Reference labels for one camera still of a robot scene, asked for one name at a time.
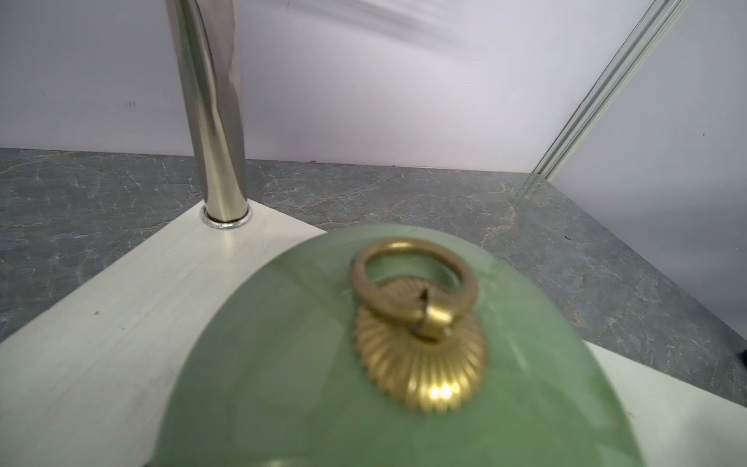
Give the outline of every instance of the brass ring pull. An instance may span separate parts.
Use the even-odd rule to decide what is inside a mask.
[[[366,266],[374,258],[394,253],[431,256],[454,272],[459,288],[444,293],[441,288],[429,287],[419,300],[382,292],[368,277]],[[426,338],[448,334],[449,327],[469,312],[477,299],[477,278],[465,260],[448,248],[419,238],[389,238],[363,248],[353,260],[350,281],[363,305],[390,321],[413,326],[414,332]]]
[[[366,267],[377,257],[421,253],[449,267],[459,287],[400,276],[377,285]],[[479,389],[488,366],[480,322],[471,312],[477,278],[453,251],[417,238],[389,238],[364,247],[350,266],[361,305],[356,350],[378,388],[425,412],[457,409]]]

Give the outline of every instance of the marble countertop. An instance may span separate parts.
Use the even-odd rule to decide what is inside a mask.
[[[248,161],[249,197],[322,229],[458,235],[534,281],[587,341],[747,406],[747,341],[539,177]],[[186,157],[0,149],[0,341],[201,195]]]

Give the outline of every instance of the green lamp shade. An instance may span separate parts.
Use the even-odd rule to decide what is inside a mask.
[[[461,256],[480,287],[489,349],[482,388],[443,414],[381,393],[353,341],[348,272],[362,247],[423,238]],[[453,280],[435,260],[376,260],[375,281]],[[553,303],[485,250],[430,229],[321,235],[250,277],[205,328],[167,407],[154,467],[641,466],[601,369]]]

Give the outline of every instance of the white wall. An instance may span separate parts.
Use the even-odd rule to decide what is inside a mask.
[[[552,180],[745,337],[746,25],[693,0]]]
[[[527,172],[651,1],[239,3],[247,157]],[[191,153],[161,0],[4,0],[0,43],[0,146]]]

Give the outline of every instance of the grey marble surface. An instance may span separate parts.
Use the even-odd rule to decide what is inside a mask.
[[[747,341],[546,181],[248,161],[249,197],[322,229],[458,235],[531,278],[581,336],[747,406]],[[0,341],[200,199],[192,158],[0,149]]]

